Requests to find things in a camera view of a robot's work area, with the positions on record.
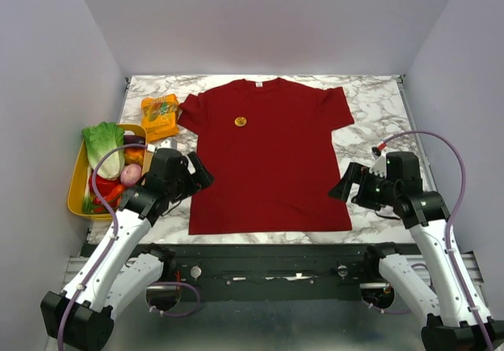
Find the red t-shirt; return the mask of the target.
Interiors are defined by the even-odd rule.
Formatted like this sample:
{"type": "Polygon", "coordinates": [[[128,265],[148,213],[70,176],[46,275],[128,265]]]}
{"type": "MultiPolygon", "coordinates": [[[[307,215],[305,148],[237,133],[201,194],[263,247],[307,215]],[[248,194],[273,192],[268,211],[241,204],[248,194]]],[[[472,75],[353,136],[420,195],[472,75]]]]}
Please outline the red t-shirt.
{"type": "Polygon", "coordinates": [[[345,203],[328,196],[340,179],[332,133],[354,122],[342,88],[239,79],[180,108],[214,177],[191,200],[191,235],[352,228],[345,203]]]}

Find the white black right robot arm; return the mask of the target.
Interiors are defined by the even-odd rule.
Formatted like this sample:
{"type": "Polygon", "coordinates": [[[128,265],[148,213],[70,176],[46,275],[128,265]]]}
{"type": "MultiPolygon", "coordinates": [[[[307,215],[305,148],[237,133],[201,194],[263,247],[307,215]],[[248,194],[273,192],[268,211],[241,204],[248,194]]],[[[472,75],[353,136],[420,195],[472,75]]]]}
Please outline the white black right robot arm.
{"type": "Polygon", "coordinates": [[[423,188],[417,156],[382,154],[371,167],[349,164],[329,196],[371,210],[391,207],[415,241],[431,280],[426,283],[393,242],[370,246],[364,276],[392,285],[421,323],[426,350],[495,350],[503,322],[477,292],[449,226],[441,194],[423,188]]]}

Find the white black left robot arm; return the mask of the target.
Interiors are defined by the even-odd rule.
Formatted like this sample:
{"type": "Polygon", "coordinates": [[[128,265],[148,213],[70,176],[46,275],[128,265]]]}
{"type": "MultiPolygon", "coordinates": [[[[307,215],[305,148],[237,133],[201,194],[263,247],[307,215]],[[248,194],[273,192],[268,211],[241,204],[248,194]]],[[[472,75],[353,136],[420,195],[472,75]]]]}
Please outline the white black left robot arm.
{"type": "Polygon", "coordinates": [[[154,148],[149,171],[128,188],[113,211],[112,223],[86,264],[60,293],[47,292],[40,304],[47,334],[57,349],[101,350],[113,332],[117,317],[151,285],[171,287],[176,296],[187,288],[177,271],[175,253],[151,245],[133,265],[125,264],[134,248],[170,206],[213,183],[198,155],[154,148]]]}

